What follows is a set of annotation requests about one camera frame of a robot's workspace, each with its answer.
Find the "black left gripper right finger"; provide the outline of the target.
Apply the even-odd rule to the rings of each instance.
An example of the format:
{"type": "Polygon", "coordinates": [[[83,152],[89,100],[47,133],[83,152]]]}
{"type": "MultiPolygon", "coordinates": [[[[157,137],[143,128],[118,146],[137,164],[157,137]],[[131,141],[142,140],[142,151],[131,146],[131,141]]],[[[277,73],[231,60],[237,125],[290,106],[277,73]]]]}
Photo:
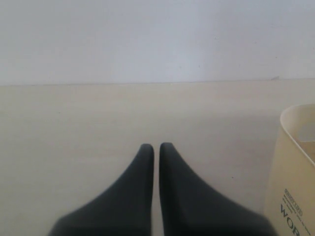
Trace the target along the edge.
{"type": "Polygon", "coordinates": [[[166,236],[275,236],[262,215],[209,186],[172,143],[159,149],[159,196],[166,236]]]}

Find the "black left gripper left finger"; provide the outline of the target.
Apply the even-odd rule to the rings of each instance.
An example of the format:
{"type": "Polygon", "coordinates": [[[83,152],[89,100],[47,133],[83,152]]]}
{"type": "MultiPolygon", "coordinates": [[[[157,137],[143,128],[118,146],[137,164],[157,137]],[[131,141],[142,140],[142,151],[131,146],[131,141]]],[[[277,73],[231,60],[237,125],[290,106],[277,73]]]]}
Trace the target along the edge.
{"type": "Polygon", "coordinates": [[[61,217],[51,236],[149,236],[152,233],[154,149],[142,144],[127,169],[102,194],[61,217]]]}

